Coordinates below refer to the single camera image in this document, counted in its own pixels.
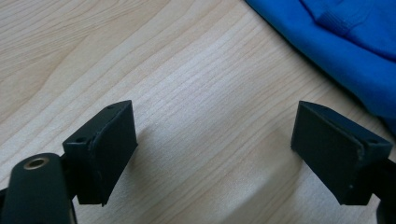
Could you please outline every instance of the table surface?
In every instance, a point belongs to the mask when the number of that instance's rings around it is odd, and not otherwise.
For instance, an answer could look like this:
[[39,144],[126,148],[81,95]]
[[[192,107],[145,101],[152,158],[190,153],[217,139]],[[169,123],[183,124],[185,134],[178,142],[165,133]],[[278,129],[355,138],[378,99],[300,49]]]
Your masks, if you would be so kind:
[[290,150],[298,102],[391,136],[244,1],[0,3],[1,189],[123,100],[139,147],[79,223],[375,223],[375,196],[339,205]]

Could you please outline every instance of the clamp jaw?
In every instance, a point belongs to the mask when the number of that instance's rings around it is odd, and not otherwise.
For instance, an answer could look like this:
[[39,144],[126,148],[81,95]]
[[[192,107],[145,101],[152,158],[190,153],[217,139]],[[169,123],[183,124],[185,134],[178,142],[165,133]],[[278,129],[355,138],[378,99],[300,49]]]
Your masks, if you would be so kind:
[[0,191],[0,223],[77,223],[75,196],[105,205],[137,147],[131,101],[105,107],[63,146],[62,157],[42,153],[15,165]]
[[328,107],[300,102],[291,148],[340,204],[381,199],[378,223],[396,222],[396,163],[392,144]]

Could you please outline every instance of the black plastic part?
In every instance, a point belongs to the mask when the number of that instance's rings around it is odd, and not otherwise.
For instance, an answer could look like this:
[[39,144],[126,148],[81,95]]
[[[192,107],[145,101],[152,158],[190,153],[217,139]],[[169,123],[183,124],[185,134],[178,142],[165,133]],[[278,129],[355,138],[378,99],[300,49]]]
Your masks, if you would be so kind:
[[340,204],[366,205],[392,144],[328,107],[300,102],[291,148]]
[[76,223],[58,155],[38,154],[13,168],[2,223]]
[[131,101],[109,105],[64,143],[81,204],[106,204],[137,147]]
[[374,194],[381,203],[396,217],[396,163],[390,160],[381,162],[373,180]]

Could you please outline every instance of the blue cloth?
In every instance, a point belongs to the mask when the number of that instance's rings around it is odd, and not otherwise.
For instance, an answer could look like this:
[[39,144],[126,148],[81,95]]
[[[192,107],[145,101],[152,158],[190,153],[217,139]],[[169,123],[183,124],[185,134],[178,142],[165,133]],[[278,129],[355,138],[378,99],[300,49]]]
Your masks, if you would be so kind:
[[391,1],[247,0],[396,136],[396,14]]

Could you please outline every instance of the metal ring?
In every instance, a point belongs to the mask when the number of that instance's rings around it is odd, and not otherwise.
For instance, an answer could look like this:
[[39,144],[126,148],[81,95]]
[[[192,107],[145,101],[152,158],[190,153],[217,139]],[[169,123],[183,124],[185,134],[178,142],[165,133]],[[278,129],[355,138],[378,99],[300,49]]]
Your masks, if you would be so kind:
[[35,170],[45,166],[50,160],[47,157],[39,157],[26,162],[23,165],[25,170]]

